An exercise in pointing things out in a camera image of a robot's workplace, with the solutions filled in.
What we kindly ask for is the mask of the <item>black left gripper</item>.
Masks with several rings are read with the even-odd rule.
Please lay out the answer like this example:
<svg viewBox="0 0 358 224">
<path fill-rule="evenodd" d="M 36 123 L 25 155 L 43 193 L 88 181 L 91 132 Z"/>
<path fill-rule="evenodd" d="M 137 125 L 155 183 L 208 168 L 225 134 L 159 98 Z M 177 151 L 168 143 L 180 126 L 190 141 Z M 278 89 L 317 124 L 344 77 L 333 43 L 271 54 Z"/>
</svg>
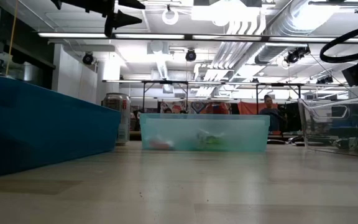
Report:
<svg viewBox="0 0 358 224">
<path fill-rule="evenodd" d="M 62 8 L 62 4 L 69 4 L 84 9 L 86 13 L 93 11 L 102 14 L 102 17 L 107 16 L 104 25 L 106 37 L 111 37 L 114 29 L 142 22 L 142 19 L 125 14 L 120 10 L 114 12 L 114 0 L 51 0 L 51 2 L 54 3 L 58 10 Z M 145 9 L 145 5 L 139 0 L 118 0 L 118 5 L 134 9 Z"/>
</svg>

